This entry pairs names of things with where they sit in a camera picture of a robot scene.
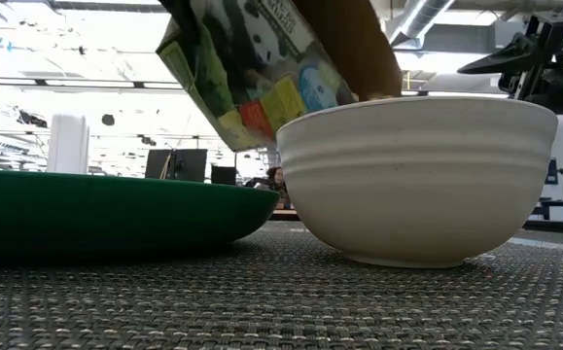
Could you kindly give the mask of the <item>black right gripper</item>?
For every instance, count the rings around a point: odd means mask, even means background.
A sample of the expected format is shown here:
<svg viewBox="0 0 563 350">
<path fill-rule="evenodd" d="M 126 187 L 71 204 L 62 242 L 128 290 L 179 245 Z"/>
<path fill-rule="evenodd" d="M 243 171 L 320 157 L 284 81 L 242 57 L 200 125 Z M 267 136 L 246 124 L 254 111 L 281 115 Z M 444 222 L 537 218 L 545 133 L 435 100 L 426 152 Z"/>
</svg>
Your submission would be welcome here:
<svg viewBox="0 0 563 350">
<path fill-rule="evenodd" d="M 503 73 L 498 87 L 510 98 L 563 115 L 563 16 L 537 13 L 502 49 L 457 70 L 460 74 Z"/>
</svg>

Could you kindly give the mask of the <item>colourful panda cereal box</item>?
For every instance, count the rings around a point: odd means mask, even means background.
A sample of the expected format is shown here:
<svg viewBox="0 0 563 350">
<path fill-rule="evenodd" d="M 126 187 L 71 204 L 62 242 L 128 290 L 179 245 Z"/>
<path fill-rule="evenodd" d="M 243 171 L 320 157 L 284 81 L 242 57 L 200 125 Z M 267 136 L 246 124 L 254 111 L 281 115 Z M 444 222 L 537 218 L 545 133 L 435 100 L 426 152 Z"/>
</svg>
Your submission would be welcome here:
<svg viewBox="0 0 563 350">
<path fill-rule="evenodd" d="M 234 151 L 304 115 L 398 97 L 402 73 L 370 0 L 159 0 L 157 55 Z"/>
</svg>

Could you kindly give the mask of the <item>white ceramic bowl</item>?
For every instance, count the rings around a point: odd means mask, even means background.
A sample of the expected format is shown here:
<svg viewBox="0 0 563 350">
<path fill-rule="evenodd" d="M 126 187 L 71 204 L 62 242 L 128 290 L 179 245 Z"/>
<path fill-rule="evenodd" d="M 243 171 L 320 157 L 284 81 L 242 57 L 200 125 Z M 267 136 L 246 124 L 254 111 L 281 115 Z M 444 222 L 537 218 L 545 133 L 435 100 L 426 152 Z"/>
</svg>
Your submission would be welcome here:
<svg viewBox="0 0 563 350">
<path fill-rule="evenodd" d="M 402 97 L 300 117 L 277 145 L 290 199 L 319 240 L 356 262 L 448 268 L 523 227 L 557 126 L 520 100 Z"/>
</svg>

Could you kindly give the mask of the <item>person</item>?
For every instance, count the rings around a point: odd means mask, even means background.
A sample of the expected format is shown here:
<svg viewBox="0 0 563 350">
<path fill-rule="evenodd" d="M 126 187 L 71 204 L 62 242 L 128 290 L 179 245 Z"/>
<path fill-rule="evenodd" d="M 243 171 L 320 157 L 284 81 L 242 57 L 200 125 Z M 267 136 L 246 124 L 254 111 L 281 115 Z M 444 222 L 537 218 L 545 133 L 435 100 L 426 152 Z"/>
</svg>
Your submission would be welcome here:
<svg viewBox="0 0 563 350">
<path fill-rule="evenodd" d="M 264 178 L 255 177 L 247 181 L 244 186 L 247 188 L 277 192 L 279 194 L 279 201 L 276 208 L 284 210 L 292 208 L 292 202 L 287 191 L 283 170 L 280 166 L 269 168 Z"/>
</svg>

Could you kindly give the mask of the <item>grey woven placemat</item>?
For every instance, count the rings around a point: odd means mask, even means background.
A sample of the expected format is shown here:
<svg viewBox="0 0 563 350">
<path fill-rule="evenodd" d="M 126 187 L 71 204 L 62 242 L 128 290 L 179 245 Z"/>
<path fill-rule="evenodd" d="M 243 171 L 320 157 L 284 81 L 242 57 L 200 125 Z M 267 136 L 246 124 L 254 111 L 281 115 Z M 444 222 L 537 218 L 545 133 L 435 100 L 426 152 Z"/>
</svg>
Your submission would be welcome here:
<svg viewBox="0 0 563 350">
<path fill-rule="evenodd" d="M 351 262 L 297 223 L 208 254 L 1 264 L 0 350 L 563 350 L 563 233 L 449 269 Z"/>
</svg>

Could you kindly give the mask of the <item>black computer monitor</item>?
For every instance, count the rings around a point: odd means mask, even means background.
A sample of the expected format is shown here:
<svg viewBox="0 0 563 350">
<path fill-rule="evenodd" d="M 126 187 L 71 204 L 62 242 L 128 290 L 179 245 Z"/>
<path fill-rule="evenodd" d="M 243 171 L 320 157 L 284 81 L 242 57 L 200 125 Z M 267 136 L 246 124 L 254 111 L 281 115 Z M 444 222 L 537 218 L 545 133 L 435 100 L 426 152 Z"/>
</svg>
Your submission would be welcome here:
<svg viewBox="0 0 563 350">
<path fill-rule="evenodd" d="M 205 149 L 150 150 L 146 178 L 203 182 L 207 151 Z"/>
</svg>

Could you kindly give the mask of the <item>green plate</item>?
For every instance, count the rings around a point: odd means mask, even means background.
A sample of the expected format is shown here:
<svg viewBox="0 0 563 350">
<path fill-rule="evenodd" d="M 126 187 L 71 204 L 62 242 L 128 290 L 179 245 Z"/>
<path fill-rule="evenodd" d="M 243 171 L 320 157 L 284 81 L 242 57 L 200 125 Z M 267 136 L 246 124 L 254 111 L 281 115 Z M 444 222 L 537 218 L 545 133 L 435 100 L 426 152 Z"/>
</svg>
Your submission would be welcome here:
<svg viewBox="0 0 563 350">
<path fill-rule="evenodd" d="M 255 232 L 278 197 L 199 182 L 0 171 L 0 260 L 207 249 Z"/>
</svg>

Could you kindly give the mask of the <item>white cylindrical column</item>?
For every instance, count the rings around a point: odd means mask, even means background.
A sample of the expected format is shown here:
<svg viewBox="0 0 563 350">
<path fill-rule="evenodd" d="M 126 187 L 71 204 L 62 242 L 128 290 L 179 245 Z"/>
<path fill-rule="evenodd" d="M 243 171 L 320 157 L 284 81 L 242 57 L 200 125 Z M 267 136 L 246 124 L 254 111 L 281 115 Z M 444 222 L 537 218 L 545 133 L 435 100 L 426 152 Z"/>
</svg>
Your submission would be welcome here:
<svg viewBox="0 0 563 350">
<path fill-rule="evenodd" d="M 55 114 L 50 126 L 48 172 L 88 173 L 89 126 L 84 116 Z"/>
</svg>

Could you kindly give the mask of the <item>silver ceiling duct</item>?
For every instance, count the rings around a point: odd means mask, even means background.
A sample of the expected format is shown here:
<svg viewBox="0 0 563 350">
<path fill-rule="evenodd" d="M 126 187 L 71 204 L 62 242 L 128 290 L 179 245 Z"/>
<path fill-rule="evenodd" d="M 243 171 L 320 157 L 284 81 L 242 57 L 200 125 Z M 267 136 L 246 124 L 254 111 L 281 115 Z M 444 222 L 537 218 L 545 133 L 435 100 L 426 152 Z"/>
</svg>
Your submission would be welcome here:
<svg viewBox="0 0 563 350">
<path fill-rule="evenodd" d="M 420 50 L 436 18 L 456 0 L 407 0 L 404 10 L 387 22 L 386 34 L 394 49 Z"/>
</svg>

